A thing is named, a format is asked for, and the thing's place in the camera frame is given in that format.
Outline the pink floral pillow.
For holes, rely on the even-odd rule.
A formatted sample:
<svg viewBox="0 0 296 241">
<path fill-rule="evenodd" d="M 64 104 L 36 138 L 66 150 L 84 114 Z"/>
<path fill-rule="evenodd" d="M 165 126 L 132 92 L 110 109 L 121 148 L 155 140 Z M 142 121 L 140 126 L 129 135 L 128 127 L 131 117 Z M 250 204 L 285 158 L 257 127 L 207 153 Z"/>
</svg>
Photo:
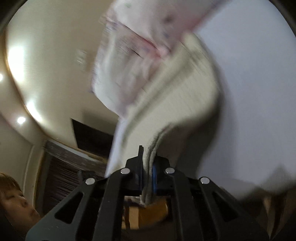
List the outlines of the pink floral pillow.
<svg viewBox="0 0 296 241">
<path fill-rule="evenodd" d="M 96 55 L 92 91 L 119 117 L 186 31 L 218 1 L 113 1 Z"/>
</svg>

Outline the beige cable knit sweater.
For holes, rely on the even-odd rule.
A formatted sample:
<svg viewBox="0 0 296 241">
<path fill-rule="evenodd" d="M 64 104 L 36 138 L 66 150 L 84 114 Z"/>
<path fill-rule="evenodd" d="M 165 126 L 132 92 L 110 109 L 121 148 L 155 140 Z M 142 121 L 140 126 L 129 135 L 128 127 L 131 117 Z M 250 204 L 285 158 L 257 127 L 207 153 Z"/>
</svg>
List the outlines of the beige cable knit sweater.
<svg viewBox="0 0 296 241">
<path fill-rule="evenodd" d="M 144 189 L 133 202 L 152 203 L 152 163 L 156 156 L 175 166 L 191 133 L 217 108 L 220 97 L 218 70 L 203 42 L 193 33 L 184 35 L 174 52 L 159 67 L 118 121 L 106 176 L 122 169 L 144 149 Z"/>
</svg>

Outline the dark window with blinds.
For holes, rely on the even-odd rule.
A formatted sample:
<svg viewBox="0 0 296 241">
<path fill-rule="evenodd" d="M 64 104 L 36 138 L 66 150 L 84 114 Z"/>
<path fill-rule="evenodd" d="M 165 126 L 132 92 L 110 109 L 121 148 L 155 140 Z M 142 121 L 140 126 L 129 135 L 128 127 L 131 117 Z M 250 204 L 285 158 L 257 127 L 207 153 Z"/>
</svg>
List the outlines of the dark window with blinds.
<svg viewBox="0 0 296 241">
<path fill-rule="evenodd" d="M 106 159 L 91 157 L 58 143 L 47 141 L 40 164 L 35 208 L 45 216 L 84 180 L 104 177 Z"/>
</svg>

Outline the black wall panel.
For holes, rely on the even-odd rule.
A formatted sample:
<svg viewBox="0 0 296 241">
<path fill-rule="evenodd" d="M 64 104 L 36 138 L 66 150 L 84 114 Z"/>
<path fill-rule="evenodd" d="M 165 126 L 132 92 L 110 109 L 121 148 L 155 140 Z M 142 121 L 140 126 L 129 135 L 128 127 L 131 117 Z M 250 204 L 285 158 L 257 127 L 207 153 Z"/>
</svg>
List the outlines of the black wall panel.
<svg viewBox="0 0 296 241">
<path fill-rule="evenodd" d="M 74 119 L 72 119 L 72 127 L 79 149 L 104 158 L 109 157 L 113 135 L 99 131 Z"/>
</svg>

